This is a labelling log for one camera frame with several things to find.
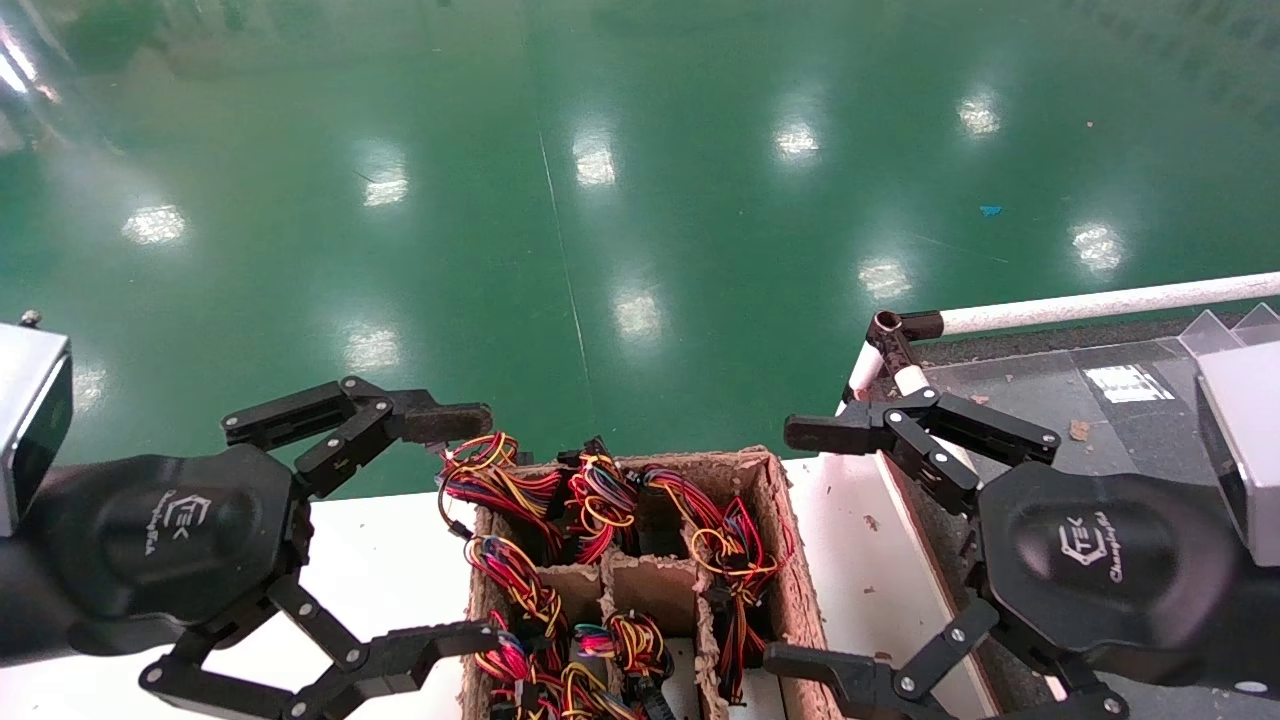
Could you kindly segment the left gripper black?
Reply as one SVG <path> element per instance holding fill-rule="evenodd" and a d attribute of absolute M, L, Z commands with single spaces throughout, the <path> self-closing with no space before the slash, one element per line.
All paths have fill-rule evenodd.
<path fill-rule="evenodd" d="M 499 648 L 494 626 L 471 621 L 361 642 L 294 575 L 314 534 L 294 477 L 325 498 L 396 442 L 434 447 L 489 433 L 488 405 L 439 404 L 428 389 L 348 375 L 233 411 L 221 428 L 234 447 L 212 456 L 50 470 L 20 521 L 22 655 L 125 656 L 178 641 L 140 675 L 140 688 L 172 707 L 347 719 L 371 700 L 421 691 L 443 659 Z M 264 452 L 312 437 L 294 477 Z M 288 691 L 204 669 L 216 647 L 276 612 L 329 657 L 317 679 Z"/>

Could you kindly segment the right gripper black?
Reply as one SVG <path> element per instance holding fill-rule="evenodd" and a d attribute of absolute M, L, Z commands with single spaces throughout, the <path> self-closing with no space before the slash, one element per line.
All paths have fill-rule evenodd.
<path fill-rule="evenodd" d="M 893 402 L 852 401 L 836 416 L 792 414 L 783 442 L 818 454 L 883 454 L 946 512 L 977 512 L 989 596 L 1041 656 L 1074 656 L 1152 685 L 1230 688 L 1251 679 L 1240 598 L 1248 561 L 1215 489 L 1056 470 L 1044 464 L 1061 445 L 1057 432 L 936 388 Z M 959 448 L 1014 469 L 979 491 Z M 972 600 L 899 670 L 870 656 L 780 642 L 765 648 L 764 669 L 826 685 L 844 717 L 948 719 L 933 689 L 980 642 L 1005 641 L 1007 611 Z M 1009 717 L 1128 719 L 1126 701 L 1078 659 L 1044 666 L 1064 700 Z"/>

